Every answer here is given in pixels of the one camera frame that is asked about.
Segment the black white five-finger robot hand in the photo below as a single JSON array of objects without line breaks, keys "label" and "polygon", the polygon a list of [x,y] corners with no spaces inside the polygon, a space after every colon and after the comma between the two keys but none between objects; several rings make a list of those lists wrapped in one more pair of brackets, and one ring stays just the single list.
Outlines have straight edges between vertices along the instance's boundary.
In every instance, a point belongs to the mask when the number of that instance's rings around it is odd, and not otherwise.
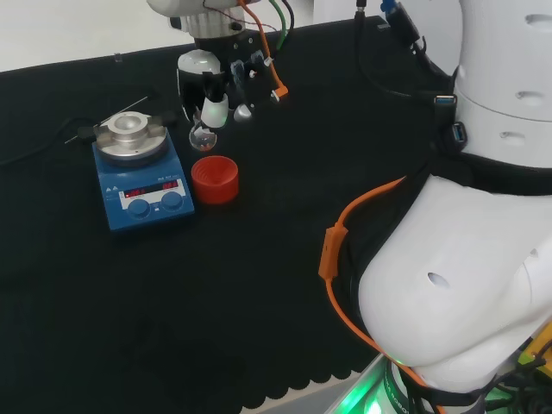
[{"label": "black white five-finger robot hand", "polygon": [[194,49],[179,56],[177,88],[186,119],[207,129],[222,128],[229,115],[227,78],[215,54]]}]

